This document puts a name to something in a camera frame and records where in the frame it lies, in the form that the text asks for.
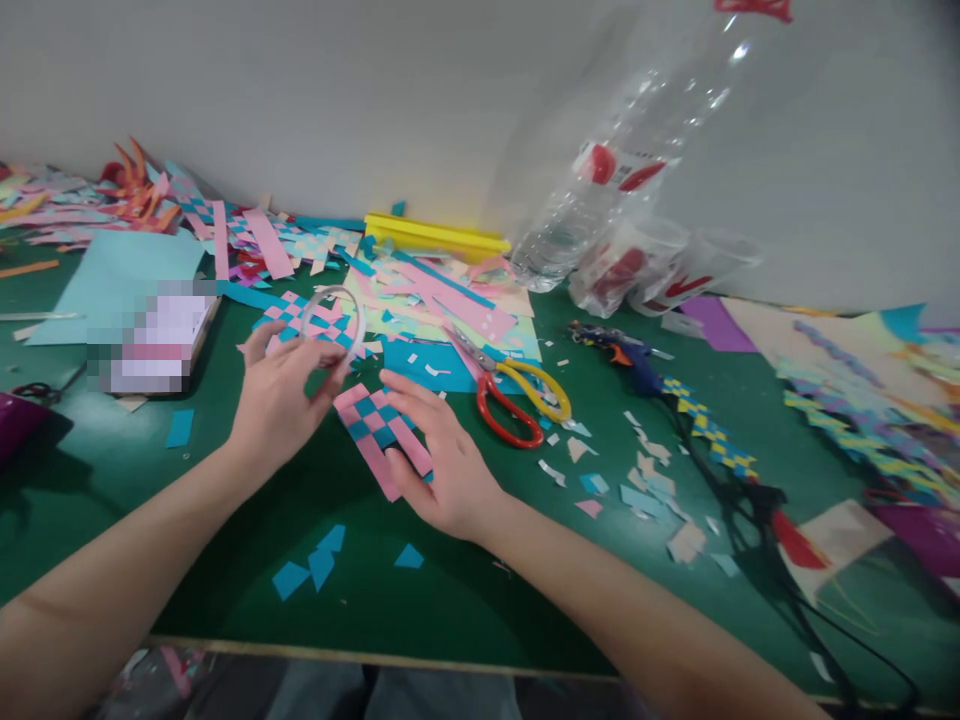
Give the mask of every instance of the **scissors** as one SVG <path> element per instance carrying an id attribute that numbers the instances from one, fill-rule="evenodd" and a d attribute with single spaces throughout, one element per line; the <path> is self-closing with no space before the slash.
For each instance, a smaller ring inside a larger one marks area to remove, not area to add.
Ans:
<path id="1" fill-rule="evenodd" d="M 480 415 L 486 421 L 487 425 L 489 425 L 502 440 L 505 440 L 521 450 L 532 450 L 533 448 L 543 445 L 543 430 L 540 428 L 540 424 L 536 420 L 527 415 L 512 402 L 507 400 L 506 396 L 500 392 L 500 388 L 497 387 L 497 383 L 493 379 L 493 374 L 495 372 L 502 372 L 503 374 L 512 378 L 526 393 L 527 397 L 530 398 L 537 410 L 554 422 L 564 423 L 570 419 L 572 414 L 570 410 L 570 399 L 563 391 L 563 388 L 560 387 L 559 383 L 557 383 L 557 381 L 546 372 L 540 368 L 534 367 L 533 365 L 517 362 L 511 358 L 507 358 L 503 362 L 497 362 L 483 352 L 483 350 L 478 348 L 470 340 L 470 338 L 464 335 L 463 332 L 457 327 L 453 328 L 451 335 L 453 339 L 470 355 L 470 357 L 476 360 L 477 364 L 480 366 L 480 369 L 483 370 L 483 373 L 479 378 L 477 378 L 477 408 L 480 410 Z M 534 390 L 530 383 L 527 382 L 526 378 L 520 374 L 521 372 L 529 373 L 543 380 L 546 386 L 550 388 L 551 392 L 557 396 L 557 401 L 560 403 L 559 412 L 540 399 L 537 391 Z M 493 393 L 493 397 L 498 403 L 500 403 L 502 407 L 511 412 L 514 417 L 530 428 L 530 430 L 533 432 L 533 437 L 531 439 L 524 440 L 523 438 L 518 438 L 514 435 L 511 435 L 509 432 L 504 430 L 496 420 L 493 419 L 493 415 L 490 414 L 490 409 L 487 407 L 488 392 Z"/>

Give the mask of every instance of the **yellow box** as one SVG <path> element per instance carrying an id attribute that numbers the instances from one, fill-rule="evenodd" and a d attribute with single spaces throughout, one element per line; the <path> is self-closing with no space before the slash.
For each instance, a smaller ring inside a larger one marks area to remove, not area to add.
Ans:
<path id="1" fill-rule="evenodd" d="M 377 245 L 383 245 L 390 238 L 399 250 L 440 250 L 470 265 L 498 257 L 510 249 L 510 243 L 496 233 L 431 225 L 383 213 L 370 213 L 364 221 L 367 223 L 367 235 L 376 238 Z"/>

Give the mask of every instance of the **finger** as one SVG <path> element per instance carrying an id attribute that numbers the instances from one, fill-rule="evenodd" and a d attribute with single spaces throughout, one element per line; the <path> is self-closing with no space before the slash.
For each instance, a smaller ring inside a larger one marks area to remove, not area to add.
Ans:
<path id="1" fill-rule="evenodd" d="M 274 320 L 261 325 L 247 338 L 243 344 L 243 365 L 253 367 L 267 355 L 267 343 L 274 335 L 283 332 L 287 324 L 283 320 Z"/>
<path id="2" fill-rule="evenodd" d="M 340 363 L 330 371 L 330 374 L 327 375 L 323 381 L 323 385 L 314 393 L 313 398 L 310 400 L 310 407 L 313 410 L 318 425 L 326 414 L 330 412 L 333 401 L 337 395 L 340 394 L 340 390 L 343 389 L 343 381 L 346 380 L 349 374 L 350 366 L 347 363 Z"/>
<path id="3" fill-rule="evenodd" d="M 314 370 L 321 365 L 327 366 L 331 362 L 342 360 L 347 351 L 336 343 L 322 340 L 306 340 L 290 354 L 284 363 L 286 372 L 302 378 L 304 382 Z"/>
<path id="4" fill-rule="evenodd" d="M 414 472 L 402 452 L 396 448 L 387 448 L 386 456 L 390 464 L 390 474 L 403 499 L 421 520 L 433 525 L 437 518 L 437 499 L 430 486 Z"/>
<path id="5" fill-rule="evenodd" d="M 410 378 L 405 378 L 403 375 L 399 375 L 392 370 L 381 370 L 380 379 L 383 381 L 383 384 L 391 390 L 403 395 L 415 397 L 436 410 L 442 410 L 443 408 L 447 407 L 447 404 L 443 400 L 438 398 L 425 387 L 418 385 Z"/>

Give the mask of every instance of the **black cable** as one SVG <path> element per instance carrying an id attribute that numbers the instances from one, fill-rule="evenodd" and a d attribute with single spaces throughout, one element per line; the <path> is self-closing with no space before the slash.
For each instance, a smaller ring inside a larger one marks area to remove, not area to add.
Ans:
<path id="1" fill-rule="evenodd" d="M 739 480 L 733 482 L 723 482 L 694 446 L 690 427 L 688 427 L 688 424 L 684 422 L 683 416 L 676 408 L 676 398 L 673 398 L 672 396 L 661 396 L 660 399 L 663 401 L 664 405 L 669 411 L 675 427 L 680 432 L 683 444 L 690 452 L 690 458 L 697 466 L 697 469 L 700 471 L 701 475 L 703 475 L 703 478 L 710 487 L 710 490 L 727 510 L 742 516 L 759 533 L 760 544 L 758 549 L 774 567 L 774 580 L 784 591 L 785 598 L 794 617 L 800 624 L 803 632 L 807 635 L 808 644 L 812 645 L 814 649 L 819 652 L 821 656 L 823 656 L 824 661 L 831 670 L 831 676 L 833 677 L 843 700 L 842 717 L 858 717 L 861 714 L 862 706 L 860 705 L 856 686 L 850 680 L 849 676 L 840 665 L 840 662 L 827 647 L 827 644 L 824 642 L 823 638 L 820 637 L 820 634 L 817 632 L 816 628 L 813 627 L 810 622 L 810 618 L 808 618 L 806 615 L 806 612 L 812 613 L 820 620 L 830 625 L 834 630 L 853 641 L 854 644 L 863 650 L 866 650 L 870 655 L 893 670 L 894 673 L 896 673 L 907 685 L 908 694 L 904 701 L 896 709 L 884 714 L 888 717 L 897 718 L 912 717 L 915 714 L 916 708 L 920 705 L 922 697 L 920 688 L 916 682 L 914 682 L 914 680 L 892 660 L 888 659 L 877 650 L 874 650 L 846 628 L 841 627 L 832 619 L 820 612 L 820 610 L 814 607 L 807 600 L 807 598 L 804 597 L 803 593 L 800 592 L 800 589 L 797 587 L 796 582 L 793 580 L 793 576 L 790 574 L 783 557 L 780 555 L 780 552 L 777 549 L 777 539 L 773 531 L 772 518 L 774 512 L 779 509 L 779 504 L 777 503 L 785 502 L 785 495 L 783 495 L 782 491 L 775 490 L 775 493 L 779 494 L 780 499 L 779 501 L 775 501 L 771 507 L 758 507 L 758 503 L 752 501 L 751 504 L 753 506 L 753 514 L 748 513 L 743 507 L 743 501 L 750 499 L 748 497 L 748 488 L 760 488 L 764 486 L 750 486 Z M 746 545 L 747 543 L 743 539 L 743 535 L 739 532 L 739 530 L 738 535 L 743 540 L 744 545 Z"/>

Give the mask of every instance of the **right hand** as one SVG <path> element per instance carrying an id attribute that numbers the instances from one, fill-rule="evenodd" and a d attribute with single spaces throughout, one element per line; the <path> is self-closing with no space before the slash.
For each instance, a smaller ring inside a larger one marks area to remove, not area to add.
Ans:
<path id="1" fill-rule="evenodd" d="M 426 388 L 389 370 L 381 371 L 380 379 L 393 391 L 387 394 L 390 405 L 423 431 L 433 457 L 433 482 L 427 484 L 403 453 L 387 450 L 400 494 L 437 530 L 483 544 L 485 528 L 508 496 L 490 474 L 473 439 L 460 427 L 450 406 Z"/>

